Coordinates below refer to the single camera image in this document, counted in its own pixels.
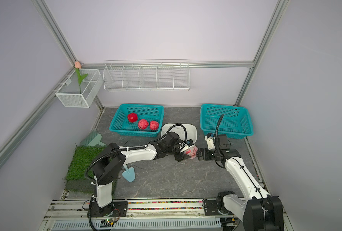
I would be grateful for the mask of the red apple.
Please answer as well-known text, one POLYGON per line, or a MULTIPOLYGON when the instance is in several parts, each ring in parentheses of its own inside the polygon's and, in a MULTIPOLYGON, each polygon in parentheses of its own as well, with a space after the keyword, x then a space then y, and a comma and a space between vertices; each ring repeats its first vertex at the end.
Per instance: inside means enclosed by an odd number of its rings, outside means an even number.
POLYGON ((136 113, 129 113, 127 115, 127 119, 130 123, 135 123, 136 121, 138 121, 138 115, 136 113))
POLYGON ((158 128, 159 128, 159 123, 157 121, 151 121, 150 124, 149 124, 149 128, 150 130, 152 131, 157 131, 158 128))
POLYGON ((190 158, 191 159, 194 159, 194 158, 196 158, 196 156, 197 156, 197 152, 198 152, 198 148, 197 149, 190 149, 190 150, 188 150, 187 152, 186 152, 186 154, 188 155, 188 156, 190 156, 190 158))
POLYGON ((149 125, 149 123, 148 123, 148 121, 145 120, 145 119, 141 119, 141 120, 139 120, 139 122, 138 122, 138 128, 139 128, 140 130, 145 130, 145 129, 147 129, 148 125, 149 125))

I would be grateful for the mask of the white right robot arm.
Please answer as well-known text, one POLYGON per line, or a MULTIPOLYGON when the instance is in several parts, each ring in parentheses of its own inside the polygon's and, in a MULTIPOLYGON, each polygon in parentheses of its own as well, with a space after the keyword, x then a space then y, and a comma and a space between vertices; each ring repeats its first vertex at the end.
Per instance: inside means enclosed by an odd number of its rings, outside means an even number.
POLYGON ((245 199, 241 200, 231 191, 221 192, 217 197, 219 211, 233 213, 246 231, 283 231, 284 213, 280 198, 271 196, 258 183, 241 154, 231 148, 227 136, 208 133, 205 141, 207 148, 198 150, 198 158, 221 163, 218 166, 231 174, 245 199))

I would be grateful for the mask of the teal plastic basket right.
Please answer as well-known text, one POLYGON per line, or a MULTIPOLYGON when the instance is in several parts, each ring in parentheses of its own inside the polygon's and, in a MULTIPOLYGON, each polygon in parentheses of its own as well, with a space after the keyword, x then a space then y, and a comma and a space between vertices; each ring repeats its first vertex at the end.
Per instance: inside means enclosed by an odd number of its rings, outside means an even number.
POLYGON ((223 119, 218 128, 219 134, 231 139, 243 139, 254 134, 249 111, 243 107, 203 104, 200 109, 200 127, 205 135, 214 133, 219 118, 223 119))

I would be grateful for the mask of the teal plastic basket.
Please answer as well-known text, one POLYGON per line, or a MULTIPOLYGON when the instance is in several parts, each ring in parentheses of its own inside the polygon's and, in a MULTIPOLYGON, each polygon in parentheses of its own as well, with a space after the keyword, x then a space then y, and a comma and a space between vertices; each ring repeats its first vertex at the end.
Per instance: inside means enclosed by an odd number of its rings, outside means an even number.
POLYGON ((139 105, 139 104, 122 104, 116 111, 109 130, 123 136, 139 136, 139 137, 157 137, 161 130, 164 118, 164 107, 161 105, 139 105), (129 122, 128 115, 135 113, 138 120, 134 123, 129 122), (146 129, 138 128, 138 122, 145 119, 149 125, 146 129), (157 130, 149 128, 150 122, 158 123, 157 130))
POLYGON ((243 139, 254 134, 249 111, 243 107, 203 104, 200 109, 200 127, 205 135, 214 133, 219 118, 223 119, 218 128, 219 134, 231 139, 243 139))

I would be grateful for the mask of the light blue plastic trowel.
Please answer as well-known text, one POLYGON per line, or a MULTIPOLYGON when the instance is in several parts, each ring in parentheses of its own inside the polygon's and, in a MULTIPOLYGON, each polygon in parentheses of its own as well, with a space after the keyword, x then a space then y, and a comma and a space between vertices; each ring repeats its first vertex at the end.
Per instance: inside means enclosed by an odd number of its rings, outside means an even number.
POLYGON ((133 182, 136 178, 135 169, 133 167, 128 167, 127 165, 124 165, 124 169, 122 177, 124 177, 128 182, 133 182))

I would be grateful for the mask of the teal plastic basket left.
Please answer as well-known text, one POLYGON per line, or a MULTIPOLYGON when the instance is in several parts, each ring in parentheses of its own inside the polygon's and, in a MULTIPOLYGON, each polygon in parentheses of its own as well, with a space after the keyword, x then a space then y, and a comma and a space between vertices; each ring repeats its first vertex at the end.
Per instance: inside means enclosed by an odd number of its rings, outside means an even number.
POLYGON ((164 107, 161 105, 139 105, 139 104, 122 104, 116 111, 109 130, 123 136, 139 136, 139 137, 157 137, 161 130, 164 118, 164 107), (135 113, 138 120, 134 123, 129 122, 128 115, 135 113), (138 122, 145 119, 149 125, 146 129, 138 128, 138 122), (158 123, 157 130, 149 128, 150 122, 158 123))

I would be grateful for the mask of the pale green brush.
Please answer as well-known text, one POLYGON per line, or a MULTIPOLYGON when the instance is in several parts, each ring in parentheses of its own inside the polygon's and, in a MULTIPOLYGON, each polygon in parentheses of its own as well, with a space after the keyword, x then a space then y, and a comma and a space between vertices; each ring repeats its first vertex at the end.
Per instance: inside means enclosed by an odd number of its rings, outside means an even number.
POLYGON ((83 141, 80 142, 80 146, 106 147, 107 144, 103 143, 101 140, 102 140, 102 135, 95 131, 92 131, 83 141))

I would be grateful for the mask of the green artificial grass mat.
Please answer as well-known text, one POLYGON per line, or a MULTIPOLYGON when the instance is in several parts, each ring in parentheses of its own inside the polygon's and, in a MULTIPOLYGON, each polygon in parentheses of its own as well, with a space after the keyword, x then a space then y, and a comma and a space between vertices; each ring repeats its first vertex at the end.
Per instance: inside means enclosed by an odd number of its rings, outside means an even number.
POLYGON ((68 167, 66 190, 69 192, 94 193, 94 186, 91 180, 84 177, 84 172, 97 155, 104 150, 104 147, 78 146, 68 167))

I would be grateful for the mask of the artificial pink tulip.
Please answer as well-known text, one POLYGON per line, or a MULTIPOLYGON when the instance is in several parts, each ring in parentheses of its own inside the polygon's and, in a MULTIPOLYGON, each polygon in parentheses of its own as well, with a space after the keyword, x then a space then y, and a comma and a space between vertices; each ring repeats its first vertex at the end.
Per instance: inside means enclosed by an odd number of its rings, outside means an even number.
POLYGON ((77 76, 77 82, 79 85, 79 93, 82 94, 81 90, 81 84, 84 81, 84 79, 88 76, 88 74, 81 75, 80 69, 82 68, 81 63, 79 61, 75 61, 75 73, 77 76))

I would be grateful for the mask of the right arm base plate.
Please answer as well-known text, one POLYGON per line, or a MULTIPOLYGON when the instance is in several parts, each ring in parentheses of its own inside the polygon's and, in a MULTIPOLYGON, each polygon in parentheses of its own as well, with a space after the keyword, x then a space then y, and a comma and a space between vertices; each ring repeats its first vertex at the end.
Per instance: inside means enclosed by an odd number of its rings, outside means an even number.
POLYGON ((206 216, 226 215, 223 211, 221 202, 218 200, 203 199, 202 207, 206 216))

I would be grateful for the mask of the aluminium frame bar back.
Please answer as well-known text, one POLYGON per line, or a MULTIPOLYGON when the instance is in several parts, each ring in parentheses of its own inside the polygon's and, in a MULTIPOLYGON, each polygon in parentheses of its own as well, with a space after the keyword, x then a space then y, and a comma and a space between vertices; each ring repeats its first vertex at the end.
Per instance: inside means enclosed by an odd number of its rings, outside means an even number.
POLYGON ((118 60, 118 61, 104 61, 97 64, 82 64, 83 68, 104 69, 106 66, 171 66, 188 64, 189 68, 253 68, 253 61, 206 61, 206 62, 192 62, 189 60, 118 60))

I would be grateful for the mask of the aluminium frame bar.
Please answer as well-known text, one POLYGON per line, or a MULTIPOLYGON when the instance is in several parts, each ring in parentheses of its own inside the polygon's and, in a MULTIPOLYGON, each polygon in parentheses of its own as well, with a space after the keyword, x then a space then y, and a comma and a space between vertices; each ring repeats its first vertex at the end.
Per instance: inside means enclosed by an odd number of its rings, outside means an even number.
POLYGON ((171 66, 188 64, 189 68, 253 68, 253 61, 206 61, 206 62, 192 62, 189 60, 118 60, 118 61, 104 61, 97 64, 82 64, 83 68, 104 69, 106 66, 171 66))
POLYGON ((39 105, 32 111, 32 113, 23 121, 23 123, 17 128, 17 130, 8 138, 8 140, 0 147, 0 169, 8 161, 11 155, 19 147, 19 145, 28 136, 31 130, 36 126, 36 124, 41 120, 45 113, 54 104, 57 97, 55 93, 64 84, 71 73, 74 71, 70 68, 55 87, 48 93, 48 95, 39 103, 39 105))

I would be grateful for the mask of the aluminium frame post right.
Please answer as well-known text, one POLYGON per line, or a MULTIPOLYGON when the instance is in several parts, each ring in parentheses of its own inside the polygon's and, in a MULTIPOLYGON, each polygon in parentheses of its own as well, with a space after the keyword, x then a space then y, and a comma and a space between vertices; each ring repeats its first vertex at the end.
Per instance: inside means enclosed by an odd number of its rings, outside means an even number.
POLYGON ((261 62, 261 60, 264 57, 264 54, 269 46, 269 43, 280 23, 280 20, 285 13, 285 10, 287 9, 287 6, 289 4, 289 0, 279 0, 277 1, 276 7, 274 9, 274 12, 272 14, 272 17, 269 21, 268 27, 265 31, 265 34, 262 38, 262 41, 259 45, 259 48, 257 50, 257 53, 253 59, 253 66, 249 68, 247 77, 242 85, 242 88, 239 92, 239 95, 235 101, 234 106, 240 106, 243 102, 244 96, 246 95, 248 88, 250 86, 250 83, 253 80, 253 77, 256 73, 256 70, 261 62))

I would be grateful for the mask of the aluminium frame bar left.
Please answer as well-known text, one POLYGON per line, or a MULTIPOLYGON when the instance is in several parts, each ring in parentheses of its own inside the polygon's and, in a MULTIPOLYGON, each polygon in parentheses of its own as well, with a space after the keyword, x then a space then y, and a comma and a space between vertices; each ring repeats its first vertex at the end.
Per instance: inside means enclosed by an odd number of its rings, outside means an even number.
POLYGON ((32 111, 32 113, 23 121, 23 123, 17 128, 17 130, 8 138, 8 140, 0 147, 0 169, 8 161, 11 155, 19 147, 19 145, 28 136, 31 130, 36 126, 36 124, 41 120, 45 113, 54 104, 57 97, 55 93, 64 84, 71 73, 74 71, 70 68, 55 87, 48 93, 48 95, 39 103, 39 105, 32 111))

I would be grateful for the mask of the aluminium frame post left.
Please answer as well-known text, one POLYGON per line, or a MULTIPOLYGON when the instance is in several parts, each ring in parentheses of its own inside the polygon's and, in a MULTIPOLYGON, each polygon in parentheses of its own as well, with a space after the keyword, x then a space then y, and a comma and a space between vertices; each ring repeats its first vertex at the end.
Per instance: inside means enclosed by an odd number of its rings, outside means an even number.
POLYGON ((64 37, 61 29, 59 28, 58 23, 54 19, 47 3, 43 0, 32 0, 31 2, 36 8, 38 14, 40 15, 46 27, 51 32, 52 36, 54 37, 60 49, 62 50, 63 54, 68 59, 69 63, 73 67, 75 67, 76 56, 72 48, 68 44, 68 41, 64 37))

